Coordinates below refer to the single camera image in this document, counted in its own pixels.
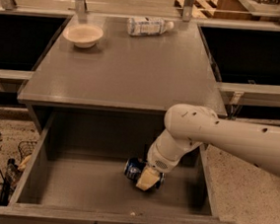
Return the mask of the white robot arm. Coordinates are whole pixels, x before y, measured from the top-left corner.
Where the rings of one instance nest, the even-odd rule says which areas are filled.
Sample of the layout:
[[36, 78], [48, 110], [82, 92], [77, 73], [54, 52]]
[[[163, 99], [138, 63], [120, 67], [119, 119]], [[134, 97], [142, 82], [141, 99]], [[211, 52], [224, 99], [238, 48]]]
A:
[[280, 126], [219, 118], [210, 108], [177, 104], [148, 151], [136, 186], [148, 190], [188, 152], [206, 143], [280, 177]]

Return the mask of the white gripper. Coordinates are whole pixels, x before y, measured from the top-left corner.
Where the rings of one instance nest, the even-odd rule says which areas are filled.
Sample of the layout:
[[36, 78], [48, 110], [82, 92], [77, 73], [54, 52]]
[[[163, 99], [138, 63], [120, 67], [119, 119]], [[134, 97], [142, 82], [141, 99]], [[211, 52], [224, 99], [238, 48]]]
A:
[[147, 153], [147, 162], [150, 167], [147, 165], [143, 169], [136, 186], [141, 190], [148, 190], [161, 178], [160, 173], [169, 173], [179, 161], [178, 156], [174, 159], [165, 157], [160, 153], [158, 144], [154, 142]]

